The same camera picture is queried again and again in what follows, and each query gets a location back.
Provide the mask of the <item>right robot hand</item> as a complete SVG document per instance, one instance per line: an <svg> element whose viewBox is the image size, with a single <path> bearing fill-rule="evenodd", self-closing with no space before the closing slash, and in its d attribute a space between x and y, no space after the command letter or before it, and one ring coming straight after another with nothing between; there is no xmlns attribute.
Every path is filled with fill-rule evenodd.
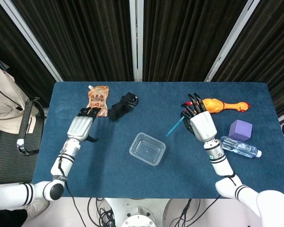
<svg viewBox="0 0 284 227"><path fill-rule="evenodd" d="M184 117L184 122L194 132L195 137L201 142L208 142L214 139L217 134L217 129L207 111L202 99L197 93L188 94L189 102L183 103L181 106L184 111L181 113Z"/></svg>

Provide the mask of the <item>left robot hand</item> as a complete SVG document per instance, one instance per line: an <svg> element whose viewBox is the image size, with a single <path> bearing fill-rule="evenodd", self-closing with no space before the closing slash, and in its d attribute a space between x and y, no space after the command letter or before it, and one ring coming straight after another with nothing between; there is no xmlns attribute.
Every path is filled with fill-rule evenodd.
<svg viewBox="0 0 284 227"><path fill-rule="evenodd" d="M80 109L77 116L72 120L71 125L67 131L68 138L76 139L79 142L86 140L93 143L97 142L98 138L89 136L89 130L100 110L101 108L98 107L84 107Z"/></svg>

